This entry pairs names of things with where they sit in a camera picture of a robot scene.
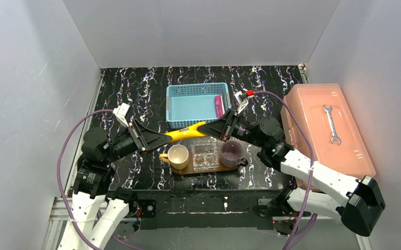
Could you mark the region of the yellow mug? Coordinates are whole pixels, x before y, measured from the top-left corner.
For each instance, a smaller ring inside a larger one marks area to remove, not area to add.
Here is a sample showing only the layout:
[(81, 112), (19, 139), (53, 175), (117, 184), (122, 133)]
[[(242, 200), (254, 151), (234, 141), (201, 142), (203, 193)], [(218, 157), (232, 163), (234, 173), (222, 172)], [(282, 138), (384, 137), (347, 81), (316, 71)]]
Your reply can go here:
[(189, 151), (183, 145), (173, 145), (169, 148), (167, 153), (160, 154), (159, 160), (170, 164), (177, 170), (182, 170), (187, 167), (189, 158)]

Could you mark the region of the yellow toothpaste tube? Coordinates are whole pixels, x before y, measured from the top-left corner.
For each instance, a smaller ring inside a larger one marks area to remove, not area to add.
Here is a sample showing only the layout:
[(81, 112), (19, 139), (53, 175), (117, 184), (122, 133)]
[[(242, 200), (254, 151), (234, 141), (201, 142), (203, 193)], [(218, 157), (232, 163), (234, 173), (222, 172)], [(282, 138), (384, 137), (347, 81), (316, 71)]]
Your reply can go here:
[(167, 132), (167, 133), (165, 133), (165, 135), (168, 135), (172, 138), (170, 141), (171, 143), (176, 142), (176, 141), (185, 140), (185, 139), (190, 139), (190, 138), (205, 137), (205, 136), (207, 136), (206, 134), (198, 131), (198, 127), (205, 125), (205, 124), (206, 124), (205, 121), (198, 122), (198, 123), (195, 123), (189, 127), (183, 128), (183, 129)]

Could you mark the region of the purple mug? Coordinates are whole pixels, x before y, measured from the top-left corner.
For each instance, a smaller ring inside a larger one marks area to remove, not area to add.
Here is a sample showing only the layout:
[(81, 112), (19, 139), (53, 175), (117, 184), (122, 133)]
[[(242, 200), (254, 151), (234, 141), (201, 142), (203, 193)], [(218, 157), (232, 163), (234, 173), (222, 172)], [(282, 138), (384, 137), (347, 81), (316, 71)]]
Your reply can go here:
[(249, 163), (243, 157), (242, 146), (235, 141), (227, 141), (221, 146), (220, 162), (227, 168), (246, 167)]

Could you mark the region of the clear textured acrylic holder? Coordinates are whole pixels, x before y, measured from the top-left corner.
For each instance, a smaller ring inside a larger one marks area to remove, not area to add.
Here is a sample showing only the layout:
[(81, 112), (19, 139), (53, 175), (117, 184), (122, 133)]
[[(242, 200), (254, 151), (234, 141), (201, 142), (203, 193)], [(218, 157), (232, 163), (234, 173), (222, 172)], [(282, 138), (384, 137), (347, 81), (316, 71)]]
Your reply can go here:
[(194, 165), (203, 165), (206, 161), (218, 158), (217, 146), (215, 143), (198, 143), (191, 145)]

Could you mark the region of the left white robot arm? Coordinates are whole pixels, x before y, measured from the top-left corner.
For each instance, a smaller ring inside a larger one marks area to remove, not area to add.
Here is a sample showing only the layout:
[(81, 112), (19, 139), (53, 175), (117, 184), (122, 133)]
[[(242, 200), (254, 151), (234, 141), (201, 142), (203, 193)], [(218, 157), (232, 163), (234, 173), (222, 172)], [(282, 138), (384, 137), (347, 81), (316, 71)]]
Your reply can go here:
[(171, 136), (152, 131), (138, 121), (123, 128), (113, 141), (103, 128), (89, 129), (83, 136), (72, 187), (72, 217), (58, 249), (103, 249), (138, 200), (137, 193), (129, 189), (108, 193), (115, 174), (111, 163), (136, 151), (153, 151), (171, 140)]

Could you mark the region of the oval wooden tray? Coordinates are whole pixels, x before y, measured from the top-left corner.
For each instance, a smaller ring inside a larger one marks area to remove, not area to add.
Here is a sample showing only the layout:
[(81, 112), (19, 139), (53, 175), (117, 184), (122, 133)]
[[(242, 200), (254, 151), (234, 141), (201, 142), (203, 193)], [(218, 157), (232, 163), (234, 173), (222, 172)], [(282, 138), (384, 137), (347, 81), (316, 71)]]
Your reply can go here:
[(240, 168), (241, 165), (236, 165), (232, 168), (226, 167), (217, 157), (213, 158), (212, 161), (206, 161), (203, 165), (194, 165), (193, 156), (190, 155), (188, 157), (188, 164), (185, 168), (176, 169), (173, 165), (170, 165), (170, 167), (173, 173), (180, 176), (188, 176), (201, 173), (233, 171)]

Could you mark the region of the pink toothpaste tube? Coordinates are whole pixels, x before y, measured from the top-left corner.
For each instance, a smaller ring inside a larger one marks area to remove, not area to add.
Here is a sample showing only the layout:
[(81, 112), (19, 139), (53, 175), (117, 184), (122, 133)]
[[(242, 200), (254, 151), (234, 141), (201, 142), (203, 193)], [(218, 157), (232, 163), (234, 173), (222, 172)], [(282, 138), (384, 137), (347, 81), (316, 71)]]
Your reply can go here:
[(215, 105), (215, 113), (216, 117), (219, 118), (224, 115), (225, 109), (224, 109), (224, 104), (223, 104), (223, 98), (221, 95), (217, 95), (214, 98), (214, 105)]

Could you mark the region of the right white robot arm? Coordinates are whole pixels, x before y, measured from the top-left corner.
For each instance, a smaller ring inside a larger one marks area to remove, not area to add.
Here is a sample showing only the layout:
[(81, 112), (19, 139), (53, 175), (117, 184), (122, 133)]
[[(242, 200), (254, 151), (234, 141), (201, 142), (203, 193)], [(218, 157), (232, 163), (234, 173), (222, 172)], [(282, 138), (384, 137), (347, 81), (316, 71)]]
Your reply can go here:
[(199, 125), (197, 131), (223, 142), (236, 138), (261, 150), (257, 157), (269, 167), (305, 180), (319, 192), (306, 192), (288, 187), (265, 208), (287, 214), (305, 211), (339, 219), (351, 232), (370, 236), (385, 209), (385, 201), (374, 178), (358, 179), (332, 170), (318, 161), (312, 161), (283, 140), (284, 131), (274, 117), (264, 117), (255, 126), (233, 110), (222, 117)]

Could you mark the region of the light blue plastic basket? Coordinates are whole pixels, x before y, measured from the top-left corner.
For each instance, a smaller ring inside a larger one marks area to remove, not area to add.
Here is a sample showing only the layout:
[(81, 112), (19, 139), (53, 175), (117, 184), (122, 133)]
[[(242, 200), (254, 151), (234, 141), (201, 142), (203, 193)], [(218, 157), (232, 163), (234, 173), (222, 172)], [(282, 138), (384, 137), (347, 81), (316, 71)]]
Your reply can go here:
[(166, 121), (172, 129), (215, 119), (214, 98), (221, 95), (225, 112), (232, 104), (226, 83), (170, 85), (166, 88)]

